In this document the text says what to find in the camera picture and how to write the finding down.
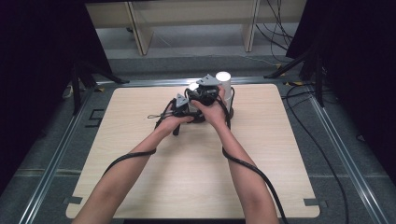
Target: gray floor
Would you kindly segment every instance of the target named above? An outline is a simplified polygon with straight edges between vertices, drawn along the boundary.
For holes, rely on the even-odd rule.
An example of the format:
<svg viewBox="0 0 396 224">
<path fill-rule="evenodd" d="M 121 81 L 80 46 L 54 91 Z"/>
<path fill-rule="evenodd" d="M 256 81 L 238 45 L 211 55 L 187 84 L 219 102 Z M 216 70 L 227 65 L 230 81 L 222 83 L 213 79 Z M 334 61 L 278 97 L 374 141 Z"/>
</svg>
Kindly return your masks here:
<svg viewBox="0 0 396 224">
<path fill-rule="evenodd" d="M 297 24 L 285 24 L 285 28 L 293 35 Z M 213 74 L 220 70 L 229 71 L 233 77 L 262 78 L 276 70 L 277 61 L 271 52 L 270 43 L 256 32 L 252 52 L 245 52 L 239 26 L 180 26 L 159 27 L 155 29 L 155 36 L 151 42 L 148 55 L 142 57 L 138 54 L 134 44 L 133 35 L 125 29 L 98 30 L 106 56 L 110 61 L 113 72 L 118 76 L 131 80 L 133 84 L 148 80 L 152 83 L 165 83 L 163 79 L 203 77 L 207 73 Z M 285 50 L 273 47 L 277 58 L 285 59 Z M 262 82 L 274 83 L 280 95 L 286 95 L 291 88 L 284 83 L 297 81 L 301 66 L 297 66 L 285 76 L 277 79 L 262 79 Z M 115 87 L 105 86 L 103 91 L 95 91 L 82 113 L 69 146 L 58 167 L 58 172 L 53 178 L 49 191 L 38 210 L 34 223 L 69 223 L 64 212 L 66 204 L 64 199 L 72 195 L 77 184 L 79 173 L 88 156 L 97 128 L 88 128 L 95 120 L 89 120 L 94 109 L 106 110 L 108 101 Z M 295 92 L 306 91 L 297 88 Z M 290 98 L 290 104 L 298 118 L 306 126 L 319 144 L 337 176 L 340 178 L 346 192 L 348 202 L 349 223 L 369 224 L 374 223 L 363 204 L 346 169 L 335 152 L 332 141 L 323 128 L 318 114 L 315 111 L 310 94 Z M 378 163 L 370 148 L 356 139 L 359 130 L 356 129 L 342 105 L 338 104 L 331 91 L 325 91 L 325 109 L 332 122 L 340 133 L 354 162 L 360 168 L 364 178 L 373 190 L 383 209 L 389 223 L 396 223 L 394 208 L 396 207 L 396 188 L 389 180 L 387 174 Z M 286 105 L 290 125 L 294 131 L 299 149 L 304 160 L 312 187 L 320 202 L 320 215 L 313 219 L 290 219 L 290 223 L 344 223 L 345 207 L 341 190 L 334 181 L 323 156 L 318 151 L 313 141 L 298 124 Z M 20 170 L 8 185 L 5 193 L 0 198 L 0 223 L 17 223 L 42 176 L 48 168 L 64 131 L 72 118 L 73 101 L 66 98 L 59 105 L 57 113 L 53 115 L 51 123 L 44 130 L 42 138 L 37 139 Z M 113 223 L 122 223 L 123 220 L 114 220 Z M 135 220 L 131 223 L 153 223 L 153 221 Z"/>
</svg>

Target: wooden board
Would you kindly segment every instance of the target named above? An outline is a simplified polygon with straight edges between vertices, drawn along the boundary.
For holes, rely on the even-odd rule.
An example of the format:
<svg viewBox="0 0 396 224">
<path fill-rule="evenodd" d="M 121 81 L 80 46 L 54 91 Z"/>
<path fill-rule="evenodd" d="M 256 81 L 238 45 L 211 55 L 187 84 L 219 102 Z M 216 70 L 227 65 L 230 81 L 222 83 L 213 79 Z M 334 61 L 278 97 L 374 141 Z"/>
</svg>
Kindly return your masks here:
<svg viewBox="0 0 396 224">
<path fill-rule="evenodd" d="M 318 206 L 278 90 L 272 84 L 235 85 L 232 131 L 269 177 L 287 217 L 316 217 Z M 117 89 L 111 98 L 66 214 L 75 217 L 107 166 L 152 132 L 167 103 L 186 87 Z M 158 146 L 119 207 L 119 218 L 241 218 L 221 143 L 208 123 L 183 124 Z"/>
</svg>

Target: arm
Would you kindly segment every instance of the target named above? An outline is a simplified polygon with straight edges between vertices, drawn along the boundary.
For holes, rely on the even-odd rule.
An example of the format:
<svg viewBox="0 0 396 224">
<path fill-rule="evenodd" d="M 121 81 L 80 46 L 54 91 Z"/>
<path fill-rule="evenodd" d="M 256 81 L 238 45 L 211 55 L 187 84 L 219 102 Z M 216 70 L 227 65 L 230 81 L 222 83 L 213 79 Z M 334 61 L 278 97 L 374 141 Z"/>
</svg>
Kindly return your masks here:
<svg viewBox="0 0 396 224">
<path fill-rule="evenodd" d="M 156 148 L 178 124 L 192 117 L 168 117 L 131 152 L 145 152 Z M 135 157 L 115 164 L 98 182 L 73 223 L 109 223 L 129 190 L 142 173 L 149 156 Z"/>
<path fill-rule="evenodd" d="M 223 99 L 224 89 L 221 86 L 219 89 L 219 95 Z M 228 154 L 255 165 L 254 161 L 239 144 L 230 129 L 228 129 L 224 112 L 218 102 L 211 106 L 204 106 L 196 101 L 192 101 L 192 103 L 203 112 L 205 119 L 215 128 Z M 229 161 L 229 166 L 236 193 L 244 210 L 246 223 L 278 223 L 274 202 L 262 178 L 248 168 L 233 161 Z"/>
</svg>

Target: cable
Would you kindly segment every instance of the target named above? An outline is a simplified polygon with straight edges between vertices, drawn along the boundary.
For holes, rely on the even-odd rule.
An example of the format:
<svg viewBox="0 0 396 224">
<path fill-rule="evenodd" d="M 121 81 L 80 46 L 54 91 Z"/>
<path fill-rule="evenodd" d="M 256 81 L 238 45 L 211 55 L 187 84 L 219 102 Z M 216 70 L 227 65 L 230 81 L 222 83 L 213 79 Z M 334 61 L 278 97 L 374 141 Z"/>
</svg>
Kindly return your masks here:
<svg viewBox="0 0 396 224">
<path fill-rule="evenodd" d="M 263 23 L 262 25 L 264 26 L 264 28 L 265 28 L 267 31 L 271 32 L 271 33 L 274 34 L 274 35 L 282 35 L 282 36 L 287 36 L 287 37 L 289 37 L 289 38 L 294 38 L 294 36 L 292 36 L 292 35 L 289 35 L 289 34 L 280 34 L 280 33 L 277 33 L 277 32 L 274 32 L 274 31 L 270 30 L 270 28 L 268 28 L 267 25 L 265 25 L 265 23 Z"/>
<path fill-rule="evenodd" d="M 288 50 L 287 48 L 283 47 L 282 45 L 278 44 L 275 42 L 275 40 L 273 38 L 268 37 L 259 27 L 259 25 L 256 24 L 256 28 L 260 31 L 260 33 L 262 33 L 262 35 L 271 42 L 271 44 L 276 44 L 278 47 L 282 48 L 283 50 Z"/>
<path fill-rule="evenodd" d="M 324 160 L 325 160 L 326 163 L 328 164 L 329 169 L 331 170 L 332 175 L 334 176 L 334 178 L 335 178 L 335 180 L 336 180 L 338 186 L 340 187 L 340 190 L 341 190 L 341 193 L 342 193 L 342 196 L 343 196 L 343 200 L 344 200 L 344 207 L 345 207 L 345 209 L 346 209 L 346 224 L 347 224 L 347 223 L 349 223 L 349 212 L 348 212 L 348 206 L 347 206 L 347 195 L 346 195 L 346 193 L 345 193 L 345 191 L 344 191 L 344 188 L 343 188 L 343 186 L 342 186 L 342 184 L 341 184 L 341 181 L 340 181 L 340 179 L 338 178 L 337 174 L 335 173 L 334 169 L 332 168 L 332 165 L 331 165 L 329 159 L 327 158 L 326 153 L 324 152 L 323 148 L 320 146 L 320 144 L 318 143 L 318 141 L 316 140 L 316 138 L 312 135 L 312 133 L 309 132 L 309 131 L 306 129 L 306 127 L 303 125 L 303 123 L 298 119 L 297 115 L 295 114 L 294 110 L 292 109 L 292 106 L 290 106 L 290 102 L 289 102 L 290 93 L 291 93 L 291 91 L 294 90 L 296 87 L 300 87 L 300 86 L 294 86 L 294 87 L 292 87 L 292 88 L 288 91 L 288 93 L 286 94 L 286 103 L 288 104 L 288 107 L 289 107 L 291 113 L 293 114 L 293 116 L 296 118 L 297 122 L 299 122 L 299 124 L 303 127 L 303 129 L 305 130 L 305 132 L 311 137 L 311 139 L 314 141 L 315 145 L 317 145 L 317 147 L 318 147 L 320 153 L 322 154 Z"/>
<path fill-rule="evenodd" d="M 282 26 L 282 17 L 280 16 L 281 7 L 282 7 L 282 0 L 278 0 L 277 1 L 277 16 L 279 17 L 279 26 L 282 27 L 282 32 L 283 32 L 283 34 L 285 34 L 285 35 L 283 35 L 283 39 L 285 40 L 286 45 L 289 47 L 289 44 L 288 44 L 288 41 L 286 40 L 286 37 L 288 38 L 289 42 L 291 42 L 291 40 L 287 36 L 287 33 L 286 33 L 285 29 L 283 29 L 283 26 Z"/>
<path fill-rule="evenodd" d="M 272 12 L 274 14 L 274 17 L 276 19 L 276 25 L 279 25 L 279 28 L 280 28 L 280 30 L 282 31 L 283 34 L 288 35 L 287 32 L 285 31 L 285 29 L 282 26 L 282 21 L 281 21 L 281 18 L 280 18 L 280 8 L 282 6 L 282 1 L 279 1 L 279 0 L 277 1 L 277 15 L 276 15 L 276 13 L 274 11 L 274 8 L 272 7 L 272 5 L 271 5 L 269 0 L 267 0 L 267 3 L 268 3 L 268 6 L 271 8 L 271 10 L 272 10 Z"/>
<path fill-rule="evenodd" d="M 125 160 L 131 159 L 133 157 L 149 156 L 149 155 L 154 154 L 156 151 L 157 151 L 157 148 L 154 148 L 148 152 L 133 152 L 133 153 L 128 153 L 126 155 L 120 156 L 116 160 L 111 162 L 111 164 L 107 167 L 107 169 L 105 170 L 103 175 L 105 175 L 107 173 L 107 171 L 109 171 L 111 169 L 111 167 L 113 167 L 115 164 L 119 163 L 120 161 L 125 161 Z"/>
<path fill-rule="evenodd" d="M 292 108 L 294 108 L 295 106 L 297 106 L 297 105 L 299 105 L 299 104 L 301 104 L 301 103 L 303 103 L 303 102 L 305 102 L 305 101 L 307 101 L 307 100 L 310 100 L 311 98 L 312 98 L 312 96 L 310 96 L 310 97 L 308 97 L 308 98 L 306 98 L 306 99 L 303 99 L 302 101 L 296 103 L 295 105 L 292 105 L 291 107 L 286 108 L 286 110 L 292 109 Z"/>
<path fill-rule="evenodd" d="M 231 102 L 230 102 L 230 110 L 233 108 L 233 97 L 235 96 L 235 89 L 231 87 L 231 90 L 233 91 L 233 96 L 231 97 Z"/>
<path fill-rule="evenodd" d="M 296 93 L 296 94 L 290 95 L 290 96 L 281 96 L 280 98 L 281 98 L 282 100 L 286 100 L 286 99 L 291 98 L 291 97 L 294 97 L 294 96 L 304 95 L 304 94 L 313 93 L 313 92 L 314 92 L 314 91 L 303 91 L 303 92 Z"/>
</svg>

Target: white object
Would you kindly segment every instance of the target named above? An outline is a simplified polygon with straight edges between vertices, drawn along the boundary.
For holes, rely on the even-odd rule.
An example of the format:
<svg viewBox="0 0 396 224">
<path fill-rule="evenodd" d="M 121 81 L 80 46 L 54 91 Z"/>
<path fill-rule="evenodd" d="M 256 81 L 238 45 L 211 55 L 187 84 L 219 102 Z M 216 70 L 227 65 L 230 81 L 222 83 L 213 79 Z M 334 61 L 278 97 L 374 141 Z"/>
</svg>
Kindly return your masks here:
<svg viewBox="0 0 396 224">
<path fill-rule="evenodd" d="M 225 90 L 223 100 L 227 104 L 228 112 L 230 112 L 231 100 L 233 98 L 231 94 L 231 75 L 228 72 L 219 72 L 216 74 L 216 79 L 221 83 L 221 86 Z"/>
</svg>

